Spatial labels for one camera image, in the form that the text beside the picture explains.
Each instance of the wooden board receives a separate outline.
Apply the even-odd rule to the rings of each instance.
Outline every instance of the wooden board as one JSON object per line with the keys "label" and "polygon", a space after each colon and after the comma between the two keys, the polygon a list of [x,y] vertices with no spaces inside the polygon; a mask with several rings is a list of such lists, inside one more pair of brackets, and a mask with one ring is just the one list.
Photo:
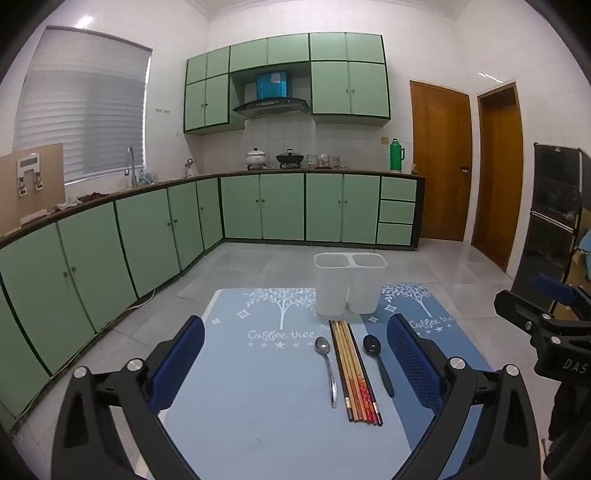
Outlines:
{"label": "wooden board", "polygon": [[[17,161],[31,153],[39,153],[43,188],[36,190],[33,173],[25,175],[27,194],[17,191]],[[63,145],[61,143],[29,148],[0,157],[0,235],[21,226],[21,219],[40,210],[50,213],[58,203],[66,201],[64,187]]]}

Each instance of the wooden chopsticks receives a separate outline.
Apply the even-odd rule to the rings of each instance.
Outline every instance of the wooden chopsticks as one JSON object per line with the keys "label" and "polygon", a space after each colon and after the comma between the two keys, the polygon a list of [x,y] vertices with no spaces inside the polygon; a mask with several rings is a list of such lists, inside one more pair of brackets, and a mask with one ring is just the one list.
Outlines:
{"label": "wooden chopsticks", "polygon": [[340,320],[331,320],[329,325],[349,421],[383,425],[351,326]]}

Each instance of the bottle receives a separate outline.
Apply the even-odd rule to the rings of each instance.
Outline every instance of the bottle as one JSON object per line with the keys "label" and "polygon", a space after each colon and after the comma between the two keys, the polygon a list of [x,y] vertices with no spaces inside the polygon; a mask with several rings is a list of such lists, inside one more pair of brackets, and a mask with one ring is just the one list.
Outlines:
{"label": "bottle", "polygon": [[404,149],[394,138],[390,145],[390,170],[402,171],[402,161],[404,160]]}

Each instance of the tree print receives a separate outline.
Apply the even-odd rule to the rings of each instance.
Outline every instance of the tree print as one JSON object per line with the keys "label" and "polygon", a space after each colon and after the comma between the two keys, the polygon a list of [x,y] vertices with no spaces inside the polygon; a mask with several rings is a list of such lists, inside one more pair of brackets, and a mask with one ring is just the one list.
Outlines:
{"label": "tree print", "polygon": [[275,303],[281,310],[279,330],[283,330],[283,319],[289,307],[295,305],[313,309],[316,304],[316,289],[314,288],[256,288],[244,295],[249,296],[249,300],[246,302],[247,307],[259,301]]}
{"label": "tree print", "polygon": [[382,289],[384,298],[390,303],[394,297],[409,297],[416,301],[429,316],[431,314],[424,304],[424,299],[434,298],[430,291],[420,283],[399,283],[397,285],[384,285]]}

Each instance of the white pot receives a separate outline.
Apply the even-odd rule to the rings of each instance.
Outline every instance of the white pot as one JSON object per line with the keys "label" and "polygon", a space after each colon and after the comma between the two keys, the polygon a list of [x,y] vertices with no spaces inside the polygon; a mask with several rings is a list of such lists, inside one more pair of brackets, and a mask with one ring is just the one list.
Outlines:
{"label": "white pot", "polygon": [[246,154],[246,165],[267,164],[267,154],[257,148]]}

